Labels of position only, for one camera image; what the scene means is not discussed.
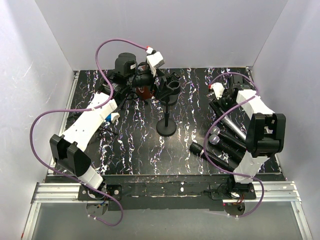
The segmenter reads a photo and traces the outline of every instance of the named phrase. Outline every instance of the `silver cylinder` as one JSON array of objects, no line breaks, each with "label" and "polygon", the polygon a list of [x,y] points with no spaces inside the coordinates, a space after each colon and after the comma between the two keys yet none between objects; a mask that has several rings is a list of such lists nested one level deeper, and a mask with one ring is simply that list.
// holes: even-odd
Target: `silver cylinder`
[{"label": "silver cylinder", "polygon": [[225,116],[224,118],[222,118],[221,120],[225,125],[227,125],[230,129],[232,129],[232,131],[238,135],[238,137],[240,139],[242,139],[244,142],[246,142],[246,137],[247,135],[245,133],[243,133],[241,131],[241,129],[234,124],[233,121],[231,121],[231,119],[228,116]]}]

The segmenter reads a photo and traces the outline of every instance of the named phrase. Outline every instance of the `gray floor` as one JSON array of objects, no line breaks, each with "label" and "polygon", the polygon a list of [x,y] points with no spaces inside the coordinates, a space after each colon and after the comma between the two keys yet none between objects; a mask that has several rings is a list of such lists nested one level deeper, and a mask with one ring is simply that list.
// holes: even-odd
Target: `gray floor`
[{"label": "gray floor", "polygon": [[[33,240],[298,240],[290,202],[263,202],[252,215],[235,219],[203,209],[126,210],[122,223],[108,227],[88,218],[82,203],[43,203]],[[120,212],[102,217],[115,222]]]}]

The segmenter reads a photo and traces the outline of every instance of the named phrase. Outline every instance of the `wall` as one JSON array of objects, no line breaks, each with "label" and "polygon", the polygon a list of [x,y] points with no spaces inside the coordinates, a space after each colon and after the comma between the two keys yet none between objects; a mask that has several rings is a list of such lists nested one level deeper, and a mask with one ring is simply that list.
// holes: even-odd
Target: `wall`
[{"label": "wall", "polygon": [[280,163],[296,182],[314,239],[320,239],[319,23],[319,0],[289,0],[253,67],[265,103],[286,116]]},{"label": "wall", "polygon": [[[125,38],[161,51],[166,68],[252,66],[288,0],[35,0],[73,70],[97,69],[101,42]],[[104,68],[119,53],[109,43]]]},{"label": "wall", "polygon": [[[34,118],[65,108],[73,71],[33,0],[0,0],[0,239],[20,239],[37,182],[47,169],[33,156]],[[35,148],[50,161],[49,139],[62,115],[40,120]]]}]

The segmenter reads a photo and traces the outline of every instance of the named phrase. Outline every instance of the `brown object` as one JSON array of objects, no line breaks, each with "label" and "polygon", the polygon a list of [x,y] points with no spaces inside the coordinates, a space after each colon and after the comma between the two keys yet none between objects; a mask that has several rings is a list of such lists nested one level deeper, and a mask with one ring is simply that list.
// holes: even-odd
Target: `brown object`
[{"label": "brown object", "polygon": [[135,93],[141,97],[143,100],[147,100],[150,99],[151,97],[153,97],[154,92],[152,91],[152,93],[149,91],[149,88],[147,86],[143,87],[143,92],[140,91],[140,87],[136,87],[135,88]]}]

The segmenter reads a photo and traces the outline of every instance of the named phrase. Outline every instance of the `marble tabletop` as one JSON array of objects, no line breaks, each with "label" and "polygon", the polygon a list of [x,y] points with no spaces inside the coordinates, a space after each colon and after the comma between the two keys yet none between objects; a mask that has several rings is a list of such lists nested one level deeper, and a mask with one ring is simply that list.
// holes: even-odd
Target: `marble tabletop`
[{"label": "marble tabletop", "polygon": [[[164,69],[167,74],[178,73],[181,93],[176,105],[170,107],[171,117],[177,124],[176,133],[170,137],[160,136],[156,131],[157,121],[163,118],[164,106],[155,98],[148,104],[140,99],[129,100],[119,111],[120,118],[103,126],[110,131],[97,132],[85,153],[91,158],[96,171],[101,175],[204,175],[219,174],[206,160],[189,152],[192,142],[203,145],[204,136],[216,115],[209,107],[208,84],[221,73],[246,73],[245,68],[179,68]],[[225,78],[220,81],[226,85]],[[82,70],[74,92],[71,108],[85,108],[93,99],[103,82],[97,70]],[[244,132],[249,118],[241,109],[236,109],[230,118]],[[70,117],[68,128],[75,120]],[[229,162],[228,154],[208,146],[217,156]],[[276,159],[269,159],[259,173],[280,173]]]}]

